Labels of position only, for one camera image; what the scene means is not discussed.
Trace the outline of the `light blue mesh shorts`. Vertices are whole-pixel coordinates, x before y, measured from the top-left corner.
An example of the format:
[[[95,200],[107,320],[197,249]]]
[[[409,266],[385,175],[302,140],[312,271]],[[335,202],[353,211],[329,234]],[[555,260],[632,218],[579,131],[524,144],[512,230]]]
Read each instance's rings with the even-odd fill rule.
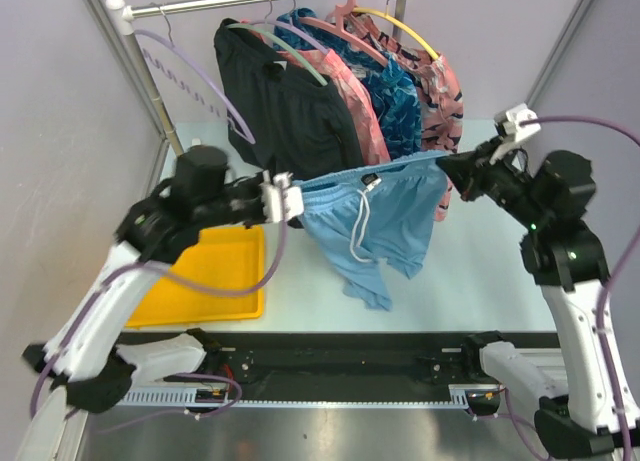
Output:
[[[300,222],[343,277],[346,296],[389,311],[380,263],[408,279],[421,271],[448,189],[436,163],[443,156],[422,151],[297,183],[304,204]]]

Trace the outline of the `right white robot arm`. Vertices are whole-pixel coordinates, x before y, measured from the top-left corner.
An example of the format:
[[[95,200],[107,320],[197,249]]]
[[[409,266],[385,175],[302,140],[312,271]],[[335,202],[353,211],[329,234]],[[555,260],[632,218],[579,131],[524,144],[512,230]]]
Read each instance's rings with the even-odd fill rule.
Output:
[[[461,357],[473,382],[489,377],[505,399],[518,399],[548,455],[586,459],[639,447],[639,406],[617,349],[603,246],[583,220],[596,192],[591,163],[553,151],[538,171],[518,170],[509,158],[492,162],[498,141],[438,159],[462,200],[487,196],[526,228],[520,252],[525,270],[551,312],[566,378],[556,381],[498,332],[474,335]]]

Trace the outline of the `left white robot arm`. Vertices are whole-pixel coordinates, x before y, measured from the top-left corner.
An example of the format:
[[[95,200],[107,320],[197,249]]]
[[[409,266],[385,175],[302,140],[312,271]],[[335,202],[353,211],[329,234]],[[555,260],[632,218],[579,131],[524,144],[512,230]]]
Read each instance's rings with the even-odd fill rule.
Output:
[[[200,328],[172,338],[123,345],[118,338],[147,293],[162,279],[211,297],[242,297],[266,285],[278,266],[239,289],[207,286],[172,272],[208,228],[276,223],[286,227],[287,198],[300,194],[289,174],[261,171],[228,180],[227,153],[197,145],[177,156],[170,177],[131,206],[114,235],[91,289],[60,331],[31,343],[24,361],[37,373],[30,415],[45,386],[62,389],[76,411],[104,413],[134,387],[157,381],[224,383],[239,391],[221,366],[221,346]]]

